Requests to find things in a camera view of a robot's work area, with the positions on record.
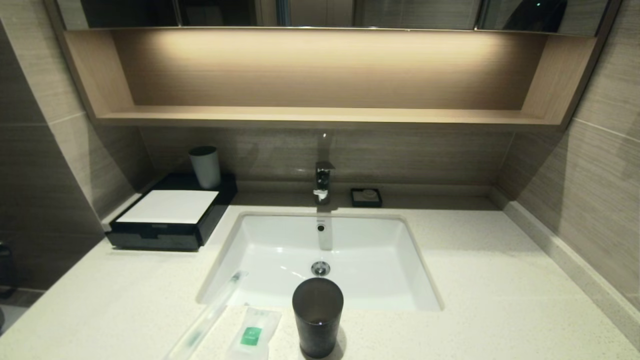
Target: sink drain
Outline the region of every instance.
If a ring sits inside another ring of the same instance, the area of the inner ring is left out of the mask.
[[[329,275],[329,271],[331,271],[331,267],[324,261],[316,261],[313,265],[311,265],[311,272],[315,276],[327,276]]]

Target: mirror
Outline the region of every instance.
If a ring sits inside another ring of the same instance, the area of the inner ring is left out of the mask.
[[[173,0],[58,0],[67,30],[178,26]]]
[[[483,30],[595,36],[608,0],[485,0]]]
[[[474,28],[480,0],[178,0],[183,26]]]

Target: faucet handle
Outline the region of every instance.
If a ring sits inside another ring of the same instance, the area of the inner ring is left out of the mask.
[[[329,161],[318,161],[316,163],[316,172],[331,171],[331,170],[335,170],[335,167]]]

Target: dark tumbler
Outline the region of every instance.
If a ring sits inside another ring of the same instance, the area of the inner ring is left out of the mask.
[[[293,293],[293,311],[300,335],[300,349],[315,359],[329,356],[335,347],[344,297],[331,280],[314,277]]]

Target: white quartz countertop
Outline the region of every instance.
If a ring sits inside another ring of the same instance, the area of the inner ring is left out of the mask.
[[[107,239],[100,242],[0,337],[0,359],[162,359],[204,308],[198,292],[238,215],[316,212],[244,205],[251,202],[242,195],[236,203],[243,205],[229,207],[197,253],[113,250]],[[345,308],[343,359],[640,359],[578,286],[488,200],[412,197],[385,204],[391,208],[333,214],[403,217],[444,310]],[[302,359],[293,311],[279,310],[269,358]],[[193,359],[224,359],[244,311],[227,308]]]

